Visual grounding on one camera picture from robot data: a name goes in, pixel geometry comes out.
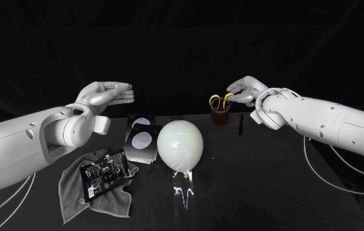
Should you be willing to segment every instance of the scissor handle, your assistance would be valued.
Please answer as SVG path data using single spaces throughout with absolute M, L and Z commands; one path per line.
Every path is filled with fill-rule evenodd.
M 210 97 L 209 103 L 210 103 L 212 109 L 215 109 L 213 106 L 212 106 L 212 100 L 213 100 L 213 98 L 218 98 L 218 99 L 219 99 L 219 105 L 218 105 L 218 108 L 216 108 L 216 110 L 218 110 L 218 109 L 219 109 L 219 106 L 220 106 L 220 96 L 219 96 L 219 95 L 213 95 L 213 96 Z
M 226 97 L 223 98 L 223 102 L 222 102 L 222 108 L 223 108 L 223 109 L 226 109 L 226 99 L 228 99 L 228 97 L 232 96 L 232 95 L 233 95 L 233 94 L 229 93 L 229 94 L 226 95 Z

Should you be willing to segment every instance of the cloth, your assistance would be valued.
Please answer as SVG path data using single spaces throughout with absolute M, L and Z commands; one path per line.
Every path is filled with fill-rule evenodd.
M 121 186 L 85 203 L 79 168 L 90 165 L 107 154 L 108 149 L 101 149 L 82 155 L 62 173 L 59 180 L 59 201 L 64 225 L 88 207 L 100 213 L 130 218 L 131 194 L 123 189 L 131 184 L 131 179 L 128 179 Z M 138 167 L 131 162 L 128 162 L 128 164 L 134 175 L 138 171 Z

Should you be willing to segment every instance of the brown cup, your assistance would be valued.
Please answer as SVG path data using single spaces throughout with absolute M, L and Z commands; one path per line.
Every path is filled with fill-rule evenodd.
M 215 108 L 210 107 L 212 109 L 212 121 L 216 126 L 225 126 L 228 121 L 229 121 L 229 113 L 231 113 L 231 106 L 232 106 L 233 101 L 226 101 L 226 109 L 225 110 L 216 110 Z M 218 99 L 215 98 L 212 101 L 212 106 L 216 107 L 218 105 Z

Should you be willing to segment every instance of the black card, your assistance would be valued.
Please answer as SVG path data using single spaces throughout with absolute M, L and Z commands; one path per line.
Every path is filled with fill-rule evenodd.
M 85 202 L 92 201 L 133 178 L 124 150 L 81 167 Z
M 157 139 L 162 129 L 163 126 L 136 123 L 124 145 L 124 151 L 130 161 L 151 164 L 156 157 Z
M 141 113 L 128 114 L 128 122 L 127 122 L 127 129 L 126 129 L 126 141 L 128 139 L 134 123 L 156 125 L 156 115 L 141 114 Z

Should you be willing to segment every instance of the table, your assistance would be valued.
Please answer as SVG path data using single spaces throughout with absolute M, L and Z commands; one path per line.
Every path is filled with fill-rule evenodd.
M 258 125 L 245 113 L 231 114 L 223 128 L 209 114 L 185 115 L 200 129 L 205 150 L 193 169 L 197 230 L 363 230 L 364 210 L 350 193 L 317 177 L 305 161 L 304 137 L 285 125 L 279 130 Z M 157 117 L 166 125 L 170 116 Z M 87 209 L 62 226 L 58 184 L 77 158 L 101 148 L 118 150 L 126 136 L 126 118 L 111 120 L 108 135 L 92 134 L 84 147 L 38 172 L 23 205 L 3 230 L 176 230 L 173 170 L 160 156 L 151 164 L 136 163 L 140 171 L 126 187 L 133 195 L 131 218 L 117 218 Z M 334 184 L 343 183 L 307 141 L 313 166 Z M 0 191 L 0 202 L 23 182 Z M 13 212 L 26 189 L 0 209 L 0 223 Z

